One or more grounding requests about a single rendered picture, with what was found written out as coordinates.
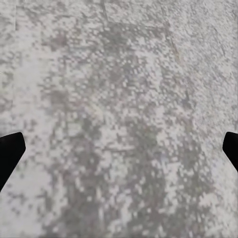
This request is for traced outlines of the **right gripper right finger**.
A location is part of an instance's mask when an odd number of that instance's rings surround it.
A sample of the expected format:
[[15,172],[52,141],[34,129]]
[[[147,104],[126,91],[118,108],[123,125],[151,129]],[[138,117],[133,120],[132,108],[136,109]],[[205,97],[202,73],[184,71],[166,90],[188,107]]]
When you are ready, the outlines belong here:
[[238,134],[227,132],[222,149],[238,171]]

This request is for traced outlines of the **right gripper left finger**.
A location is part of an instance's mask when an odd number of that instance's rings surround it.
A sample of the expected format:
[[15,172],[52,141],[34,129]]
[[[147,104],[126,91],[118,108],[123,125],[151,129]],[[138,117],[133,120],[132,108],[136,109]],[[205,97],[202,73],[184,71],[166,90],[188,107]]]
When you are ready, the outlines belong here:
[[0,191],[26,150],[22,132],[0,137]]

